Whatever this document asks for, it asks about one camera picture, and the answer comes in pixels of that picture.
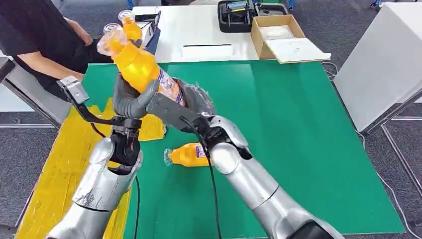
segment bottle lying on table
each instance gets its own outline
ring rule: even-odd
[[[180,164],[185,167],[208,166],[208,160],[200,143],[187,143],[178,149],[164,150],[164,162],[167,166]]]

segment green table surface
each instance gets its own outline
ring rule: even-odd
[[[255,158],[304,208],[343,234],[401,233],[404,227],[318,62],[166,63],[170,75],[198,83],[217,113],[232,120]],[[83,85],[100,110],[111,97],[117,69],[90,65]],[[195,142],[170,128],[163,140],[141,143],[138,238],[216,238],[209,169],[165,166],[165,148]],[[215,175],[224,238],[264,237],[241,198]],[[124,238],[133,238],[133,188]]]

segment yellow tape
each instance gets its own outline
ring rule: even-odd
[[[90,111],[109,119],[115,115],[111,99],[101,114],[96,106]],[[96,124],[99,131],[110,135],[111,126]],[[163,123],[150,116],[143,119],[139,139],[164,137]],[[72,107],[63,122],[38,179],[32,199],[18,228],[16,239],[42,239],[62,219],[72,203],[72,195],[85,171],[94,145],[101,140],[90,124]],[[105,230],[104,239],[123,238],[129,208],[130,191],[113,212]]]

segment orange bottle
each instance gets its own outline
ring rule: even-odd
[[[208,159],[200,143],[187,143],[178,149],[164,150],[164,162],[167,166],[181,164],[185,167],[208,166]]]
[[[97,51],[111,56],[123,78],[138,92],[144,92],[151,81],[159,80],[159,92],[185,105],[179,85],[158,66],[154,55],[128,41],[121,28],[107,32],[98,42]]]
[[[121,11],[117,17],[123,24],[123,31],[129,40],[142,40],[142,29],[136,24],[135,14],[131,10]]]

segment white paper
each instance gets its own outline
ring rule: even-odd
[[[264,41],[295,38],[287,25],[260,27],[259,31],[261,32],[262,39],[264,39]]]
[[[280,63],[329,60],[331,53],[323,53],[307,38],[274,39],[265,41]]]

